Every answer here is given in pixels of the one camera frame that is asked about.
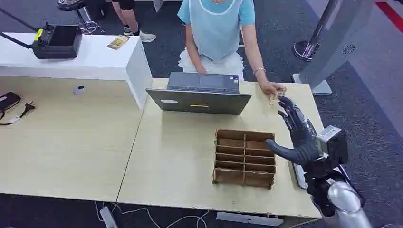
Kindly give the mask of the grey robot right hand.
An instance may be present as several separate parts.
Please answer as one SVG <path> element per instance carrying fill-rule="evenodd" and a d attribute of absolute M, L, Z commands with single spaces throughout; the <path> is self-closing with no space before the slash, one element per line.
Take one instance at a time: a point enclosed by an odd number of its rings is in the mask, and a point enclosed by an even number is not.
<path fill-rule="evenodd" d="M 266 145 L 276 155 L 301 166 L 318 159 L 320 151 L 316 143 L 316 131 L 312 123 L 303 115 L 300 108 L 288 97 L 280 96 L 278 104 L 284 111 L 278 111 L 283 118 L 293 143 L 289 149 L 278 145 L 274 140 L 267 139 Z"/>

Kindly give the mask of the person's left hand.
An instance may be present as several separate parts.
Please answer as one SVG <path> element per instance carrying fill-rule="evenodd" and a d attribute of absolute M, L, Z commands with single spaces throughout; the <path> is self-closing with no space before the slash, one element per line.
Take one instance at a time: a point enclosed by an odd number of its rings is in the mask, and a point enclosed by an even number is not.
<path fill-rule="evenodd" d="M 262 90 L 262 92 L 266 95 L 273 95 L 281 91 L 285 91 L 286 88 L 279 84 L 279 83 L 274 83 L 270 81 L 263 81 L 259 82 L 259 86 Z"/>

